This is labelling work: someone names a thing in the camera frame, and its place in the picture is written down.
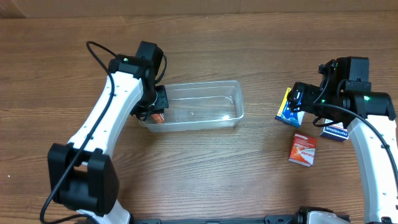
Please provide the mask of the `orange tube white cap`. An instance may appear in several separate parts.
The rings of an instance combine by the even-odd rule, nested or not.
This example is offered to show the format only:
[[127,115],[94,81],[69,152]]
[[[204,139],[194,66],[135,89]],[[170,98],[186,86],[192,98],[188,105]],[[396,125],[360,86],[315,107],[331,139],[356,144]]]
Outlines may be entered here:
[[163,113],[156,113],[151,115],[152,119],[155,123],[165,123],[164,114]]

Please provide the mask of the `blue Vicks VapoDrops box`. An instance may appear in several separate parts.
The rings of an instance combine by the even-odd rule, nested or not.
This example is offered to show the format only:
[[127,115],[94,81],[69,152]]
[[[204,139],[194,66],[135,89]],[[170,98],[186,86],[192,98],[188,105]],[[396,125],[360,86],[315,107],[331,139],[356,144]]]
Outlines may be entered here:
[[278,119],[278,120],[283,121],[291,126],[299,128],[299,127],[301,127],[305,112],[304,111],[301,111],[298,113],[291,112],[289,102],[287,101],[287,95],[290,93],[290,91],[291,91],[291,88],[286,89],[284,98],[282,100],[282,103],[280,104],[280,107],[275,116],[275,119]]

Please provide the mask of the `white Hansaplast plaster box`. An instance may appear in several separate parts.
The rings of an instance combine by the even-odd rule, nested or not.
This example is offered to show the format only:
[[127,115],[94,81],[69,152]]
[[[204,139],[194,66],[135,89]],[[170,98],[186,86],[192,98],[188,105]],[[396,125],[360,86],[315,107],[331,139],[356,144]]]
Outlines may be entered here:
[[343,123],[321,127],[320,136],[339,142],[345,142],[349,139],[348,131],[343,127]]

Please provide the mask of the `clear plastic container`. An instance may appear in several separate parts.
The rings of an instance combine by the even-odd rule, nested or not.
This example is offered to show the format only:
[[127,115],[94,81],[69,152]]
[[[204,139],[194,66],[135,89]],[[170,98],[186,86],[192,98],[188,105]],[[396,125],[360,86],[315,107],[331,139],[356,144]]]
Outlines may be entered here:
[[153,133],[235,127],[245,115],[240,82],[179,83],[165,86],[169,107],[164,122],[140,124]]

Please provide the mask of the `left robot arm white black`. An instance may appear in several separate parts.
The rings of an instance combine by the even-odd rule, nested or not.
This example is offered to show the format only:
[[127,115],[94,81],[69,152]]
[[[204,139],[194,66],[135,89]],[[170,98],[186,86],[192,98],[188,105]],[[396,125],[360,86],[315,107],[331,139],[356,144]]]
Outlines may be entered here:
[[134,223],[118,201],[119,179],[111,158],[128,116],[163,122],[169,102],[159,83],[165,73],[159,67],[167,57],[157,44],[146,41],[134,56],[112,53],[107,65],[93,57],[105,70],[106,83],[83,126],[66,144],[49,149],[51,193],[40,211],[41,223],[51,202],[76,211],[67,221],[85,217],[87,223]]

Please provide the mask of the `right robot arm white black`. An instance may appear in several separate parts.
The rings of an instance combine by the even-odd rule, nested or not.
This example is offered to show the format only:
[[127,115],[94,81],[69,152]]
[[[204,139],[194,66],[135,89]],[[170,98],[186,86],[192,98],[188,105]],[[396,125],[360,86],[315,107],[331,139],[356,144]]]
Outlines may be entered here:
[[396,112],[387,93],[374,92],[367,57],[340,57],[318,67],[319,86],[297,82],[287,94],[291,112],[342,123],[355,150],[365,223],[397,223]]

